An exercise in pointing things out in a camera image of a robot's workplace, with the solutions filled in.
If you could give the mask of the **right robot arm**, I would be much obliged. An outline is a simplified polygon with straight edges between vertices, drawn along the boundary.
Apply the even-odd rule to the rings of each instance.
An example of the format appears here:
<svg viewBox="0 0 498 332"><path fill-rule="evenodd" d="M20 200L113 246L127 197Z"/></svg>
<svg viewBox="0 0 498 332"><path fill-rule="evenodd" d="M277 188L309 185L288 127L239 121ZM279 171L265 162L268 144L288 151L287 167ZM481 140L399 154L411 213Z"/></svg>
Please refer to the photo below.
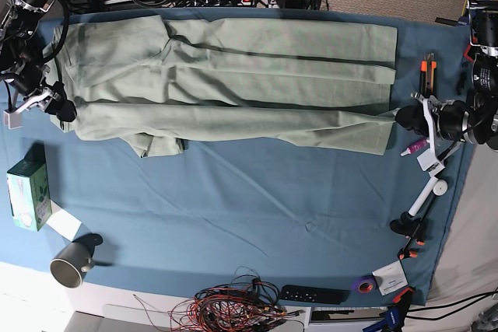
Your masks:
<svg viewBox="0 0 498 332"><path fill-rule="evenodd" d="M49 55L30 42L40 19L59 2L64 22L61 36ZM64 46L68 33L70 11L65 0L8 0L1 16L1 80L7 92L7 108L3 124L10 128L22 126L22 112L37 108L54 115L60 121L72 122L76 108L67 98L64 84L59 79L50 85L46 74L47 63L55 59Z"/></svg>

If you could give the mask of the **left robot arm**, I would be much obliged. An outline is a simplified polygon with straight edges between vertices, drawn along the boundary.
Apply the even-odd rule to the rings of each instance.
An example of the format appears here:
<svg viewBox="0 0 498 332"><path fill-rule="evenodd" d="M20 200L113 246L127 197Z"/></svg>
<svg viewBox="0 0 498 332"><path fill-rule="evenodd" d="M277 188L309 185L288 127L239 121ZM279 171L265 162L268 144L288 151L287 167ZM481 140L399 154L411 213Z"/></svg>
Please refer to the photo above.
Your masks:
<svg viewBox="0 0 498 332"><path fill-rule="evenodd" d="M439 101L435 96L437 64L421 64L416 104L401 108L395 120L404 129L422 135L435 152L439 140L451 145L436 154L441 162L461 143L486 144L497 149L497 0L467 0L470 31L464 58L472 65L472 87L467 99Z"/></svg>

